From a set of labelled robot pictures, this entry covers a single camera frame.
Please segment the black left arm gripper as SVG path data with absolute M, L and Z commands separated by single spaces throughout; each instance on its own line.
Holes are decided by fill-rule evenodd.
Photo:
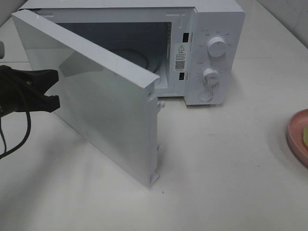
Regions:
M 59 96 L 44 95 L 59 81 L 56 70 L 16 70 L 0 66 L 0 115 L 13 112 L 53 112 L 60 108 Z M 28 89 L 39 95 L 29 94 Z

